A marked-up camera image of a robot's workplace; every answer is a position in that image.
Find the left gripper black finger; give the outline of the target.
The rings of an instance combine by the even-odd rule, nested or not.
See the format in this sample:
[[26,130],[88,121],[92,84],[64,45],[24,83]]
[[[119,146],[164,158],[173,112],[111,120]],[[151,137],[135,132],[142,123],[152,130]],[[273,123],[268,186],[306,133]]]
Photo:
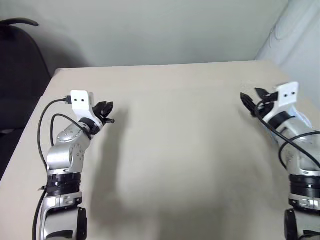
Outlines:
[[110,113],[113,110],[113,107],[114,107],[114,102],[113,101],[105,103],[105,106],[103,108],[103,117],[104,118],[107,118],[110,115]]
[[96,114],[104,114],[104,109],[107,105],[106,101],[101,101],[95,106],[95,113]]

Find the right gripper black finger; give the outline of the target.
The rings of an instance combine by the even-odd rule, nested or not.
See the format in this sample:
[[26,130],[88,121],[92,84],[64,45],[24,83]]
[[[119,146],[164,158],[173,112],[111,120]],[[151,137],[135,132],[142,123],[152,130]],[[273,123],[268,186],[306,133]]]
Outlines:
[[256,94],[259,96],[260,99],[266,99],[269,97],[270,93],[263,89],[263,88],[255,88]]
[[249,112],[251,114],[254,114],[256,105],[254,104],[253,99],[243,92],[240,93],[240,99],[243,105],[249,110]]

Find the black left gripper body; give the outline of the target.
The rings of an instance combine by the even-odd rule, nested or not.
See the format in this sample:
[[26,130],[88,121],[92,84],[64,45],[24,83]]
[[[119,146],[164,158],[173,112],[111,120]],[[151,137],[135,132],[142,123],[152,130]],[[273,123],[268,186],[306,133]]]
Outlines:
[[100,119],[103,124],[114,124],[115,120],[113,118],[104,117],[104,114],[97,114],[96,107],[93,108],[94,114]]

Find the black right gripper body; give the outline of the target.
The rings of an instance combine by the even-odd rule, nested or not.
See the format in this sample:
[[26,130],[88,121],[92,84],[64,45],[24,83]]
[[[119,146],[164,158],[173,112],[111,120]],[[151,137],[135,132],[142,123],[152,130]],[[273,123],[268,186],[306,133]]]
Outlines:
[[261,98],[261,100],[262,104],[260,104],[257,109],[259,115],[264,118],[274,108],[274,102],[278,100],[278,93],[269,93],[268,98]]

